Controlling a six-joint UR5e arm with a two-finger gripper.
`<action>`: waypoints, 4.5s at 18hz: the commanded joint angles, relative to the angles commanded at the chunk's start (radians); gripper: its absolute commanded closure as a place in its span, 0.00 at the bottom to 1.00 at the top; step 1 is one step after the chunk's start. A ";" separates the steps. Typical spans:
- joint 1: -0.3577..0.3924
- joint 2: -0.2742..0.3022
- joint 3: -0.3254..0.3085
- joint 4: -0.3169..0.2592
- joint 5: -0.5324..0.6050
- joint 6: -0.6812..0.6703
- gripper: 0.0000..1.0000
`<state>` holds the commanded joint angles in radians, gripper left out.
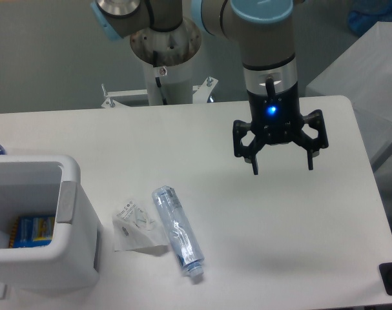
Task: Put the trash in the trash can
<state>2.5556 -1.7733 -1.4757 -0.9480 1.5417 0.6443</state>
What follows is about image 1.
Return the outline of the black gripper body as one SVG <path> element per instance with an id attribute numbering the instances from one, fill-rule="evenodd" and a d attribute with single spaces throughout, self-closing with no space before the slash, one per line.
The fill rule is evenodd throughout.
<path id="1" fill-rule="evenodd" d="M 304 119 L 300 113 L 298 85 L 271 96 L 248 91 L 254 135 L 250 146 L 277 145 L 293 142 L 305 146 L 307 135 L 303 132 Z"/>

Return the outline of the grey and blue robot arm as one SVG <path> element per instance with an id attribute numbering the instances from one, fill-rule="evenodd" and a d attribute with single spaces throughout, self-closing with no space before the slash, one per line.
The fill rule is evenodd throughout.
<path id="1" fill-rule="evenodd" d="M 234 155 L 258 170 L 266 145 L 295 143 L 312 161 L 328 147 L 323 114 L 300 112 L 292 1 L 93 1 L 107 37 L 128 38 L 151 105 L 192 103 L 192 61 L 206 32 L 238 45 L 252 120 L 232 127 Z"/>

